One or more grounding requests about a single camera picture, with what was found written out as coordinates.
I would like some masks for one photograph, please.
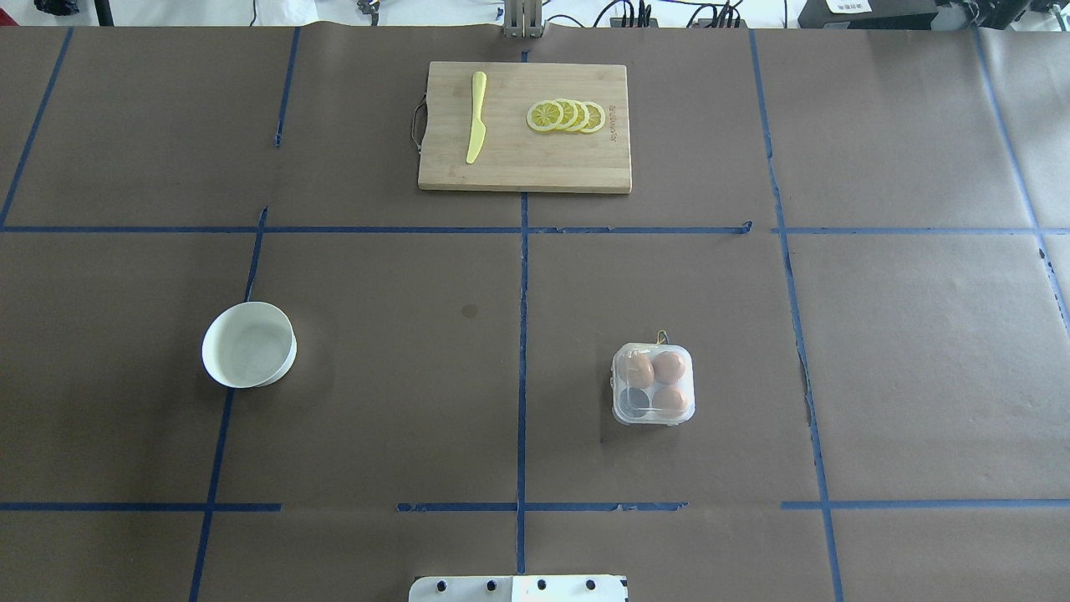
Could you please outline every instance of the sticker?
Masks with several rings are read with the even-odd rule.
[[[872,13],[869,0],[825,0],[828,10],[837,15],[854,15],[857,13]]]

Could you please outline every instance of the metal bracket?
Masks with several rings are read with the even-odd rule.
[[[505,0],[506,37],[542,37],[542,0]]]

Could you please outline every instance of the yellow knife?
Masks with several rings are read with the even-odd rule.
[[[469,154],[464,159],[469,165],[479,156],[483,140],[487,137],[487,126],[483,124],[483,96],[486,93],[487,74],[477,71],[472,74],[472,133],[469,135]]]

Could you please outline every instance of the white bracket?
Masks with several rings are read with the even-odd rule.
[[[505,0],[506,37],[542,37],[542,0]]]
[[[421,577],[409,602],[628,602],[616,575]]]

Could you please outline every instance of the cutting board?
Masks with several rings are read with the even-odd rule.
[[[478,158],[464,161],[472,74],[487,74]],[[594,134],[534,132],[528,109],[553,98],[595,102],[607,123]],[[432,62],[419,187],[429,190],[631,191],[628,74],[624,65]]]

